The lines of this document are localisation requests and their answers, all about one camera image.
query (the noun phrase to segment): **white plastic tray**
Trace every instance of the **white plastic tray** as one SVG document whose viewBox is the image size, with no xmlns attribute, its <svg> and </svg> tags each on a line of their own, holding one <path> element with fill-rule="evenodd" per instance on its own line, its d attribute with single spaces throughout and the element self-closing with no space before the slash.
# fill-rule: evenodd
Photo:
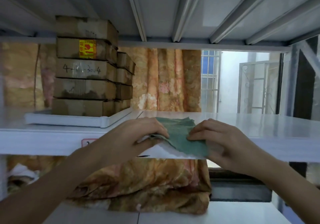
<svg viewBox="0 0 320 224">
<path fill-rule="evenodd" d="M 66 125 L 107 128 L 133 111 L 127 108 L 110 117 L 64 116 L 51 114 L 51 110 L 26 113 L 26 124 Z"/>
</svg>

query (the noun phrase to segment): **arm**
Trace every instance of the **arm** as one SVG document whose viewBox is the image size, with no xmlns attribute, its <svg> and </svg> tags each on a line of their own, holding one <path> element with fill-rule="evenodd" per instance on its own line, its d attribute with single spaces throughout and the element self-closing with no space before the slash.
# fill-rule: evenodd
<svg viewBox="0 0 320 224">
<path fill-rule="evenodd" d="M 36 182 L 0 202 L 0 223 L 42 223 L 91 173 L 128 161 L 157 143 L 150 139 L 136 143 L 150 133 L 169 137 L 155 118 L 139 118 L 122 123 L 90 145 L 76 150 Z"/>
<path fill-rule="evenodd" d="M 239 129 L 209 119 L 197 125 L 189 140 L 206 140 L 208 159 L 226 170 L 250 175 L 274 190 L 306 223 L 320 222 L 320 191 L 287 163 L 260 149 Z M 212 150 L 215 144 L 224 150 Z"/>
</svg>

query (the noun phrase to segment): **left hand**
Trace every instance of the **left hand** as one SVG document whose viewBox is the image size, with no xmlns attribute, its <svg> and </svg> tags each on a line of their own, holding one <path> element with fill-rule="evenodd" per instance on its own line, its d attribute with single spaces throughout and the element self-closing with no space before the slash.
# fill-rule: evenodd
<svg viewBox="0 0 320 224">
<path fill-rule="evenodd" d="M 123 122 L 85 148 L 90 150 L 91 160 L 98 164 L 98 169 L 101 169 L 131 160 L 159 143 L 159 139 L 150 138 L 137 143 L 143 136 L 152 133 L 169 138 L 167 129 L 156 118 L 132 119 Z"/>
</svg>

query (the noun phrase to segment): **hand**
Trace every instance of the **hand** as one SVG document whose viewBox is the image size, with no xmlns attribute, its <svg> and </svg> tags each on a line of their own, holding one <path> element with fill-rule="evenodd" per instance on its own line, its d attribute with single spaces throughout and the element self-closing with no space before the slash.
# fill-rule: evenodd
<svg viewBox="0 0 320 224">
<path fill-rule="evenodd" d="M 98 169 L 107 165 L 118 164 L 131 160 L 145 150 L 159 143 L 160 139 L 146 139 L 137 143 L 142 137 L 158 133 L 169 138 L 167 129 L 156 118 L 138 118 L 123 122 L 110 132 L 106 133 L 90 145 L 94 157 L 98 161 Z"/>
<path fill-rule="evenodd" d="M 223 169 L 250 175 L 263 180 L 277 163 L 270 154 L 263 151 L 238 128 L 209 119 L 202 121 L 190 131 L 188 140 L 206 140 L 207 156 Z M 222 152 L 214 150 L 215 144 L 223 147 Z"/>
</svg>

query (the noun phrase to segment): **right hand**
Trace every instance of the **right hand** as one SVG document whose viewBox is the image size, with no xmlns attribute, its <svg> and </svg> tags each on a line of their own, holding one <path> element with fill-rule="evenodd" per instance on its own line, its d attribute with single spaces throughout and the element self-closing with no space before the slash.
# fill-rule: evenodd
<svg viewBox="0 0 320 224">
<path fill-rule="evenodd" d="M 204 120 L 194 127 L 188 140 L 206 140 L 210 161 L 223 169 L 264 180 L 273 172 L 278 160 L 266 153 L 245 136 L 237 127 L 217 120 Z M 221 145 L 222 153 L 212 150 L 213 144 Z"/>
</svg>

